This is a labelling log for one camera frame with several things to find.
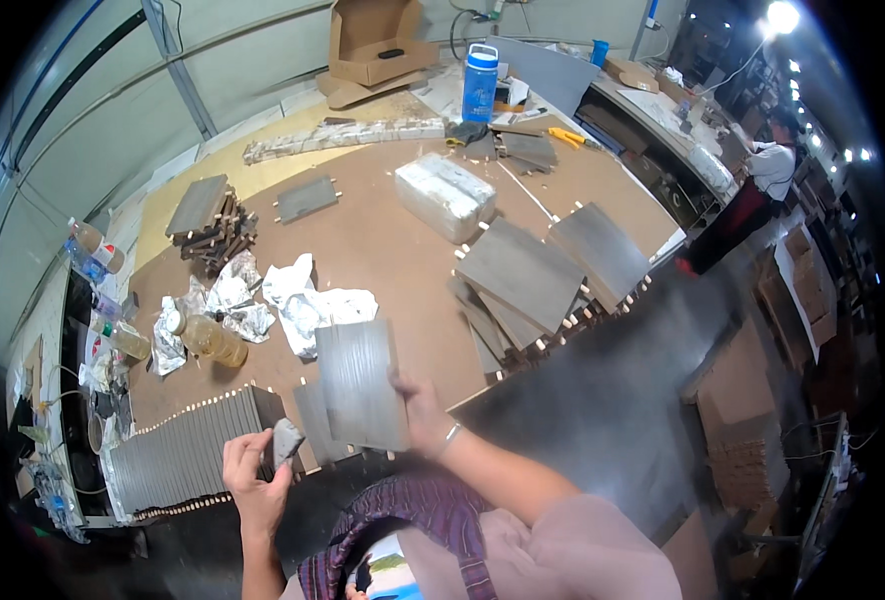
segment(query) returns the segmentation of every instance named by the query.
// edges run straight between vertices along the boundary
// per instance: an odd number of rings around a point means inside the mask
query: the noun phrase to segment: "workbench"
[[[652,94],[628,87],[614,79],[606,71],[599,72],[599,76],[590,84],[590,91],[587,92],[586,97],[592,97],[593,91],[598,92],[608,102],[605,106],[606,109],[615,107],[620,113],[626,114],[678,160],[712,195],[715,209],[722,210],[736,196],[739,186],[735,182],[724,191],[717,190],[689,159],[689,153],[697,143],[704,146],[716,157],[722,155],[722,149],[716,141],[716,131],[704,123],[701,118],[705,107],[704,102],[697,102],[697,105],[690,110],[689,122],[692,123],[692,130],[687,135],[679,130],[679,118],[673,115],[676,102],[664,92]],[[651,98],[651,100],[634,102],[634,98]],[[718,210],[713,210],[713,206],[700,210],[693,205],[692,209],[699,218],[703,218],[708,213],[718,213]]]
[[[454,251],[458,246],[449,244],[409,213],[396,197],[395,170],[427,153],[448,155],[444,140],[319,150],[252,166],[244,165],[242,158],[243,150],[253,140],[313,129],[327,116],[372,121],[427,118],[454,110],[458,113],[462,88],[453,84],[453,73],[459,66],[456,63],[430,69],[425,86],[419,89],[398,91],[339,112],[329,110],[321,102],[322,96],[309,94],[305,107],[290,110],[284,118],[232,141],[217,139],[200,145],[195,160],[181,173],[171,176],[158,189],[136,195],[132,205],[121,207],[119,214],[128,215],[128,226],[135,227],[139,235],[134,257],[130,257],[132,264],[119,273],[115,286],[117,294],[138,294],[141,309],[133,322],[137,330],[152,334],[161,298],[185,294],[190,275],[195,273],[206,287],[211,286],[212,281],[201,277],[196,265],[180,259],[179,250],[170,245],[164,231],[190,183],[227,174],[246,211],[261,217],[258,238],[250,249],[261,274],[270,265],[289,266],[299,255],[312,253],[316,289],[371,291],[379,304],[378,318],[392,322],[401,371],[432,379],[447,409],[476,398],[496,384],[497,378],[484,375],[471,330],[446,286],[456,264]],[[545,106],[548,114],[523,125],[533,129],[562,126],[585,134],[538,95],[532,94],[530,102]],[[243,123],[234,129],[245,127]],[[568,215],[580,201],[595,202],[603,208],[653,264],[682,245],[685,234],[614,154],[585,147],[573,149],[561,140],[550,139],[558,156],[558,165],[551,174],[520,176],[500,162],[473,163],[460,160],[458,154],[450,155],[450,160],[492,184],[497,191],[497,214],[537,237],[545,236],[553,215]],[[290,224],[273,222],[272,203],[282,191],[323,174],[336,180],[336,189],[342,192],[338,204]],[[110,239],[113,229],[120,227],[110,225]],[[132,273],[127,280],[128,269]],[[255,301],[263,302],[261,292]],[[287,415],[295,415],[293,420],[298,425],[292,390],[318,380],[319,372],[315,361],[305,361],[292,353],[277,324],[268,334],[268,341],[249,344],[248,357],[239,368],[190,356],[185,365],[160,378],[148,372],[145,363],[136,364],[129,374],[135,428],[154,426],[179,414],[187,405],[253,383],[279,394]],[[307,448],[299,453],[307,473],[316,470],[310,452]]]

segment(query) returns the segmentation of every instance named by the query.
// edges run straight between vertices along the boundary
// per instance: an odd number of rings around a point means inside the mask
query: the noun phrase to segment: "pink shirt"
[[[683,598],[663,552],[603,498],[579,495],[560,500],[532,529],[502,509],[484,512],[479,522],[485,565],[500,600]],[[456,557],[446,548],[415,528],[397,535],[426,600],[468,597]],[[296,576],[280,600],[304,600]]]

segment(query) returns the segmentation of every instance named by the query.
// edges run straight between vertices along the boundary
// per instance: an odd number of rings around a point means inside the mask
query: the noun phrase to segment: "red shoe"
[[[692,270],[692,263],[689,262],[686,258],[676,257],[676,269],[682,271],[686,275],[688,275],[693,280],[699,278],[699,274],[696,273],[695,270]]]

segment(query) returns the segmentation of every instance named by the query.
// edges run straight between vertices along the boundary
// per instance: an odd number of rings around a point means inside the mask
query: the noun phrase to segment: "purple striped fabric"
[[[371,523],[395,517],[456,555],[469,600],[496,600],[479,526],[479,514],[489,509],[482,496],[451,477],[387,477],[360,492],[342,511],[332,531],[332,539],[339,541],[299,565],[302,593],[306,600],[343,597],[340,578],[353,544]]]

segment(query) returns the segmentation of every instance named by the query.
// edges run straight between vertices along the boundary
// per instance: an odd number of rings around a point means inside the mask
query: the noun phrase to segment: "fluorescent light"
[[[789,34],[800,22],[799,11],[788,2],[773,2],[766,10],[766,18],[778,34]]]

